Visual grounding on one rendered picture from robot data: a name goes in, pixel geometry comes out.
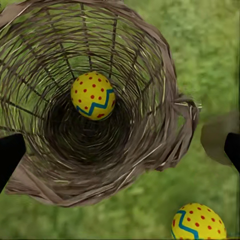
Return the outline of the wicker basket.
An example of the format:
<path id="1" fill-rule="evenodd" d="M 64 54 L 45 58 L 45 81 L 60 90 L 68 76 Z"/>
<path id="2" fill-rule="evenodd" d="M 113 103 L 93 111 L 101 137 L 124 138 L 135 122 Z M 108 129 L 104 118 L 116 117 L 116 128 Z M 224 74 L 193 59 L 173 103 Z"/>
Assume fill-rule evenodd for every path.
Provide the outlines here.
<path id="1" fill-rule="evenodd" d="M 80 4 L 79 9 L 68 9 L 76 4 Z M 84 5 L 95 9 L 95 14 L 110 17 L 113 20 L 113 31 L 105 30 L 103 27 L 87 26 Z M 35 9 L 39 11 L 22 22 L 14 23 L 15 19 Z M 50 14 L 49 10 L 65 10 L 65 12 Z M 80 14 L 67 15 L 75 12 L 80 12 Z M 46 15 L 43 17 L 36 17 L 44 13 Z M 56 28 L 55 23 L 66 22 L 73 18 L 82 18 L 82 20 L 71 20 L 71 22 L 83 23 L 83 26 L 79 25 L 77 28 L 80 29 L 59 34 L 58 32 L 70 30 L 71 27 L 60 29 Z M 46 22 L 38 23 L 45 19 L 47 19 Z M 117 20 L 126 23 L 136 35 L 127 30 L 125 32 L 129 36 L 116 32 Z M 5 126 L 0 122 L 0 134 L 8 136 L 13 136 L 17 132 L 23 136 L 26 134 L 24 137 L 29 154 L 24 153 L 20 160 L 21 163 L 16 166 L 7 181 L 5 190 L 2 191 L 5 195 L 28 195 L 42 204 L 61 206 L 65 209 L 93 206 L 134 184 L 144 172 L 150 173 L 153 170 L 162 172 L 167 168 L 176 168 L 184 155 L 188 153 L 200 120 L 202 107 L 184 93 L 180 94 L 169 42 L 158 27 L 144 21 L 136 9 L 120 0 L 21 0 L 11 2 L 0 11 L 0 35 L 8 24 L 10 24 L 9 30 L 0 38 L 0 48 L 4 46 L 0 52 L 0 67 L 3 66 L 0 79 L 3 72 L 8 70 L 0 91 L 2 116 L 5 119 Z M 49 26 L 23 33 L 28 29 L 38 29 L 45 25 Z M 27 40 L 25 36 L 31 34 L 35 35 Z M 100 34 L 112 35 L 109 40 L 112 46 L 103 46 L 99 43 L 109 42 L 101 38 Z M 128 46 L 117 42 L 116 35 L 122 37 Z M 19 40 L 23 43 L 5 63 L 14 46 L 3 60 L 1 57 L 17 36 L 19 39 L 14 45 Z M 63 46 L 65 43 L 75 44 L 77 48 L 73 50 L 65 48 Z M 24 45 L 26 48 L 16 55 Z M 121 50 L 132 59 L 131 63 L 127 63 L 128 70 L 121 61 L 126 62 L 127 59 L 119 53 L 117 46 L 121 47 Z M 19 57 L 26 50 L 29 52 L 25 56 L 9 66 L 14 58 Z M 104 58 L 95 50 L 109 53 L 109 58 L 102 62 L 94 61 L 93 58 L 100 60 Z M 152 52 L 159 58 L 159 64 Z M 23 61 L 30 53 L 32 55 Z M 86 69 L 84 72 L 101 74 L 108 79 L 114 90 L 116 106 L 109 118 L 108 127 L 103 120 L 91 121 L 90 127 L 85 120 L 79 126 L 75 126 L 78 110 L 67 105 L 69 103 L 67 99 L 71 96 L 71 87 L 77 78 L 75 75 L 77 70 L 72 68 L 74 65 L 69 62 L 69 59 L 82 55 L 88 55 L 89 58 L 89 64 L 83 67 Z M 115 56 L 121 60 L 114 59 Z M 142 59 L 149 75 L 148 83 L 140 69 L 138 56 Z M 59 68 L 57 64 L 62 62 L 61 66 L 66 68 L 54 73 Z M 19 75 L 25 65 L 19 72 L 16 71 L 23 64 L 26 65 L 26 70 Z M 92 70 L 95 66 L 106 70 L 107 75 L 103 75 L 102 70 Z M 112 78 L 114 68 L 120 73 L 123 71 L 121 77 L 126 79 L 123 81 L 125 85 L 120 86 Z M 44 88 L 42 94 L 39 94 L 39 90 L 35 88 L 45 79 L 42 71 L 48 79 L 52 80 L 52 83 Z M 56 81 L 54 77 L 63 73 L 65 77 L 70 76 L 70 78 L 60 85 L 61 82 Z M 14 82 L 16 82 L 15 88 L 11 91 Z M 21 86 L 27 86 L 22 96 L 23 99 L 28 100 L 32 92 L 38 97 L 32 111 L 23 108 L 21 104 L 14 104 L 10 101 L 11 95 L 16 91 L 19 93 Z M 5 87 L 6 92 L 2 97 Z M 57 88 L 55 93 L 50 100 L 47 100 L 47 93 L 54 88 Z M 145 106 L 143 104 L 143 109 L 141 108 L 139 112 L 138 103 L 140 104 L 142 100 L 141 96 Z M 39 111 L 41 101 L 45 103 Z M 20 130 L 15 126 L 10 105 L 18 108 Z M 28 113 L 32 121 L 35 120 L 39 131 L 31 133 L 32 126 L 29 126 L 29 132 L 27 131 L 22 112 Z M 53 120 L 55 115 L 57 118 Z M 122 115 L 126 123 L 122 121 L 119 124 Z M 178 115 L 184 118 L 184 123 L 176 133 Z M 160 119 L 161 124 L 157 123 Z M 67 138 L 67 142 L 63 142 L 62 147 L 57 144 L 56 140 L 57 129 L 60 131 L 61 123 L 63 134 Z M 71 137 L 70 129 L 67 129 L 69 125 L 71 125 L 71 132 L 80 137 L 77 142 Z M 80 156 L 90 154 L 99 155 L 99 150 L 112 142 L 109 136 L 113 134 L 114 128 L 118 129 L 118 126 L 123 129 L 122 138 L 119 139 L 117 150 L 110 147 L 106 151 L 105 155 L 109 157 L 95 162 L 87 162 L 86 159 L 83 161 L 80 158 Z M 84 135 L 80 129 L 85 131 Z M 45 152 L 44 146 L 50 152 Z M 62 149 L 67 155 L 61 152 Z M 33 158 L 40 161 L 41 165 Z M 86 191 L 84 188 L 93 189 Z"/>

